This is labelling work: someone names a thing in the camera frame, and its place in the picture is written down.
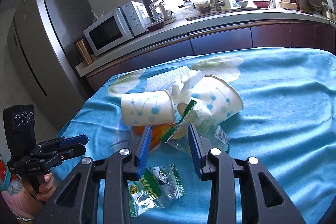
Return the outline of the person's left hand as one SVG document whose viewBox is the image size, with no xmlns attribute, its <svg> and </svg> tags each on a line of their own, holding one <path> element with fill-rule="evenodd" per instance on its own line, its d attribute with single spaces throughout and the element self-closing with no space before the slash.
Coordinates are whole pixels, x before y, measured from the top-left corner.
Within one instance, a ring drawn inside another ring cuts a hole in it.
<svg viewBox="0 0 336 224">
<path fill-rule="evenodd" d="M 53 193 L 56 190 L 56 186 L 54 184 L 54 177 L 52 176 L 52 173 L 45 174 L 43 176 L 44 183 L 41 183 L 39 186 L 39 190 L 36 193 L 33 189 L 33 186 L 30 184 L 30 182 L 23 178 L 21 179 L 23 188 L 33 197 L 35 197 L 39 201 L 47 202 L 49 198 L 53 195 Z"/>
</svg>

